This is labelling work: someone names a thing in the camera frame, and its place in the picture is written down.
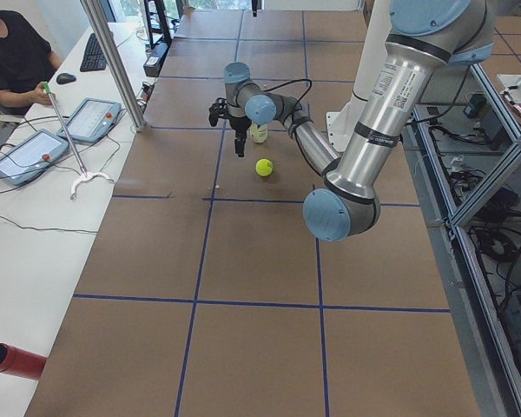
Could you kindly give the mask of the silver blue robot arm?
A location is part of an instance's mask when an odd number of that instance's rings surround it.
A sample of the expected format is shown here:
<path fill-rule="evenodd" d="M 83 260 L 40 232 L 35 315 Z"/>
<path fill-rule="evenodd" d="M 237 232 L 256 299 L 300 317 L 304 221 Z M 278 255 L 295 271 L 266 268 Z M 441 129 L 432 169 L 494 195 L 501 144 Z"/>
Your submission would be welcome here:
<path fill-rule="evenodd" d="M 236 132 L 236 154 L 244 153 L 251 123 L 279 121 L 324 181 L 324 188 L 312 191 L 303 203 L 308 230 L 323 241 L 364 233 L 379 219 L 374 183 L 433 72 L 448 64 L 479 63 L 491 54 L 493 1 L 392 1 L 385 12 L 372 15 L 371 21 L 391 25 L 382 43 L 386 60 L 342 154 L 314 127 L 299 99 L 262 89 L 245 63 L 224 69 L 221 115 Z"/>

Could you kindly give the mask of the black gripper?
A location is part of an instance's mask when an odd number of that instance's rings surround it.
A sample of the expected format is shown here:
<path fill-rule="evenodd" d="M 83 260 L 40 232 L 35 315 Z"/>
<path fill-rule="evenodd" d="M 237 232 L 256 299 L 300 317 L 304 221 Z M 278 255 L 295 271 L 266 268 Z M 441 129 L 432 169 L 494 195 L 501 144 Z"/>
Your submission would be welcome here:
<path fill-rule="evenodd" d="M 234 151 L 239 157 L 245 155 L 245 142 L 247 140 L 248 118 L 230 116 L 229 122 L 235 132 Z"/>

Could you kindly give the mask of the person's hand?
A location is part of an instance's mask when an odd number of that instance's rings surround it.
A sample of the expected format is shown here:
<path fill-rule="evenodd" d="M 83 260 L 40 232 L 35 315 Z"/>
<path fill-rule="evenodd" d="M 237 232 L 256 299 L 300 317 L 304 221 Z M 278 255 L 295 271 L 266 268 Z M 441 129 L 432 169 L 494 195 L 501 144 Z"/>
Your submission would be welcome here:
<path fill-rule="evenodd" d="M 56 97 L 54 93 L 49 92 L 45 89 L 44 82 L 39 83 L 31 92 L 30 96 L 32 103 L 39 103 L 42 105 L 51 105 L 52 98 Z"/>

